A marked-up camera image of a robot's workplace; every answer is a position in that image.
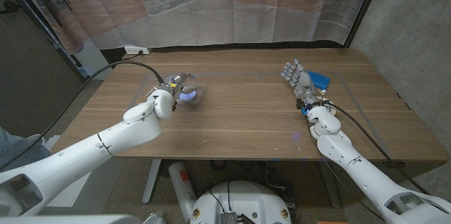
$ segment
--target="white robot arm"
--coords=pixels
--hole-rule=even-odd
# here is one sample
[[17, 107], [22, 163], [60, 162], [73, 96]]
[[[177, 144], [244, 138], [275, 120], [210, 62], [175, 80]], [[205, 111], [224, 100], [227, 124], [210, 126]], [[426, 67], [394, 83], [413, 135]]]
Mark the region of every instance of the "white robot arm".
[[287, 63], [284, 69], [281, 75], [302, 99], [306, 116], [314, 123], [310, 132], [318, 140], [319, 151], [346, 170], [387, 223], [451, 223], [450, 202], [399, 186], [352, 146], [340, 121], [314, 94], [309, 74], [296, 59], [294, 65]]
[[192, 89], [182, 86], [187, 77], [192, 76], [181, 73], [165, 81], [146, 102], [126, 111], [122, 122], [41, 161], [0, 173], [0, 216], [36, 215], [63, 189], [112, 156], [158, 137], [159, 120], [170, 119], [175, 108], [173, 95]]

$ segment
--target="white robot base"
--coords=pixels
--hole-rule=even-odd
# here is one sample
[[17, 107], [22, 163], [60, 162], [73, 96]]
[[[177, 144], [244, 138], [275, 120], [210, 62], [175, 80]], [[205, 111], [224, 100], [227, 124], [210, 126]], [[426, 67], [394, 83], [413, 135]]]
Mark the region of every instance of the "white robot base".
[[205, 192], [194, 204], [190, 223], [291, 224], [291, 218], [286, 203], [270, 189], [232, 181]]

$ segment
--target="cable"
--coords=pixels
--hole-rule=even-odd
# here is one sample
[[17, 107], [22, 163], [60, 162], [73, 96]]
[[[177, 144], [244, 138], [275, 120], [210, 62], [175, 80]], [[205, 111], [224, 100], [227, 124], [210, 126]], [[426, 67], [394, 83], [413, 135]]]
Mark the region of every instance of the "cable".
[[318, 150], [319, 155], [321, 156], [321, 159], [323, 159], [324, 163], [328, 166], [329, 170], [332, 172], [333, 176], [335, 176], [335, 178], [336, 178], [336, 179], [338, 180], [338, 182], [340, 182], [340, 184], [347, 190], [347, 192], [349, 192], [349, 193], [354, 197], [354, 199], [356, 199], [356, 200], [357, 200], [364, 208], [366, 208], [366, 210], [368, 210], [368, 211], [370, 211], [372, 214], [374, 214], [375, 217], [380, 218], [382, 221], [385, 221], [385, 220], [384, 220], [382, 217], [380, 217], [377, 213], [375, 213], [373, 210], [371, 210], [366, 204], [364, 204], [364, 202], [362, 202], [362, 201], [361, 201], [354, 193], [352, 193], [351, 190], [349, 190], [349, 189], [346, 187], [345, 183], [342, 182], [342, 181], [340, 180], [340, 178], [338, 178], [337, 174], [335, 174], [335, 172], [333, 172], [332, 167], [331, 167], [331, 166], [329, 165], [329, 163], [324, 159], [323, 154], [321, 153], [321, 151], [319, 151], [318, 146], [315, 144], [315, 140], [313, 139], [313, 136], [311, 135], [311, 132], [310, 132], [309, 120], [307, 119], [306, 116], [305, 116], [304, 118], [305, 118], [305, 122], [307, 122], [307, 130], [309, 131], [310, 139], [311, 139], [311, 141], [313, 142], [313, 145], [316, 147], [316, 150]]
[[268, 182], [268, 161], [266, 161], [266, 170], [265, 170], [265, 182], [267, 185], [273, 187], [273, 188], [277, 188], [277, 189], [281, 189], [283, 191], [285, 191], [285, 187], [284, 186], [277, 186], [277, 185], [272, 185]]
[[374, 141], [374, 139], [371, 137], [371, 135], [360, 125], [360, 123], [355, 120], [348, 112], [344, 111], [340, 107], [336, 106], [335, 104], [332, 104], [328, 100], [324, 101], [325, 104], [328, 104], [337, 110], [341, 111], [343, 114], [345, 114], [348, 118], [350, 118], [359, 128], [360, 130], [369, 138], [369, 140], [374, 144], [375, 147], [384, 155], [384, 157], [392, 164], [394, 167], [409, 181], [411, 182], [416, 188], [418, 188], [421, 192], [424, 194], [430, 195], [422, 186], [420, 186], [418, 183], [416, 183], [413, 179], [411, 179], [402, 169], [399, 167], [396, 162], [393, 161], [391, 157], [387, 153], [384, 152], [384, 150]]
[[223, 207], [223, 205], [220, 203], [220, 201], [218, 200], [218, 198], [215, 197], [215, 196], [213, 195], [213, 193], [211, 193], [211, 190], [210, 190], [210, 189], [209, 189], [209, 192], [210, 192], [210, 194], [213, 196], [213, 198], [217, 200], [217, 202], [219, 203], [219, 205], [220, 205], [221, 208], [223, 209], [223, 213], [225, 213], [226, 211], [224, 211], [224, 207]]
[[136, 57], [138, 57], [140, 55], [142, 55], [142, 50], [138, 51], [138, 54], [136, 54], [134, 56], [131, 56], [131, 57], [128, 57], [128, 58], [122, 58], [121, 61], [132, 60], [132, 59], [134, 59], [134, 58], [136, 58]]
[[228, 188], [228, 183], [229, 183], [229, 181], [227, 181], [228, 210], [229, 210], [230, 212], [232, 212], [232, 207], [230, 207], [230, 190], [229, 190], [229, 188]]
[[139, 63], [139, 62], [134, 62], [134, 61], [118, 61], [115, 63], [111, 63], [108, 64], [106, 66], [104, 66], [103, 68], [100, 68], [97, 72], [95, 72], [93, 75], [91, 75], [91, 77], [89, 77], [85, 83], [83, 83], [83, 85], [78, 89], [77, 93], [75, 94], [75, 96], [69, 101], [68, 105], [62, 110], [62, 112], [59, 113], [59, 115], [55, 118], [55, 120], [41, 133], [41, 135], [36, 138], [35, 140], [33, 140], [32, 143], [30, 143], [30, 145], [28, 145], [28, 147], [26, 149], [24, 149], [23, 151], [21, 151], [18, 155], [14, 156], [13, 158], [11, 158], [9, 161], [3, 163], [0, 166], [0, 170], [3, 170], [4, 168], [6, 168], [7, 166], [9, 166], [12, 162], [14, 162], [15, 160], [17, 160], [19, 157], [21, 157], [25, 152], [27, 152], [28, 150], [30, 150], [34, 145], [36, 145], [36, 143], [38, 143], [38, 141], [40, 141], [40, 139], [43, 138], [43, 136], [48, 133], [50, 131], [50, 129], [56, 124], [56, 122], [63, 116], [63, 114], [68, 110], [69, 106], [75, 101], [75, 99], [77, 98], [77, 96], [81, 93], [81, 91], [87, 86], [87, 84], [94, 79], [94, 77], [98, 76], [98, 74], [100, 74], [101, 72], [105, 71], [106, 69], [112, 67], [112, 66], [116, 66], [116, 65], [120, 65], [120, 64], [133, 64], [133, 65], [138, 65], [138, 66], [143, 66], [147, 69], [149, 69], [150, 71], [152, 71], [155, 74], [155, 77], [157, 78], [157, 80], [160, 82], [160, 84], [163, 84], [164, 81], [161, 78], [161, 76], [150, 66], [143, 64], [143, 63]]

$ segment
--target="blue object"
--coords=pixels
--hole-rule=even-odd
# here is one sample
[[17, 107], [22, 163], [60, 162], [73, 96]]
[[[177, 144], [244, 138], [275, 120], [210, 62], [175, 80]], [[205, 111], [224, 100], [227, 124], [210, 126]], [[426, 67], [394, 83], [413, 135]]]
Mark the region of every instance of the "blue object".
[[180, 93], [180, 95], [178, 96], [178, 98], [180, 99], [180, 100], [182, 100], [182, 101], [189, 101], [189, 100], [191, 100], [193, 97], [195, 97], [196, 96], [196, 91], [193, 91], [193, 92], [191, 92], [191, 93], [189, 93], [189, 94], [183, 94], [183, 93]]
[[318, 87], [321, 90], [325, 90], [327, 88], [327, 86], [329, 85], [330, 82], [330, 78], [320, 75], [319, 73], [314, 73], [311, 71], [306, 71], [309, 76], [311, 81], [313, 82], [313, 85], [315, 87]]

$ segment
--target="screw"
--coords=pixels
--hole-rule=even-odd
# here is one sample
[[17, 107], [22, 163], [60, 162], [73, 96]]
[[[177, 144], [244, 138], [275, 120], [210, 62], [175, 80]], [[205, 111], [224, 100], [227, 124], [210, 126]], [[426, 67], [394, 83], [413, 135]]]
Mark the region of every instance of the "screw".
[[192, 217], [193, 218], [197, 218], [197, 217], [199, 217], [200, 216], [200, 210], [199, 209], [194, 209], [193, 211], [192, 211]]
[[287, 210], [287, 209], [281, 209], [281, 210], [280, 210], [280, 214], [282, 215], [283, 218], [288, 218], [288, 216], [290, 215], [290, 214], [288, 213], [288, 210]]

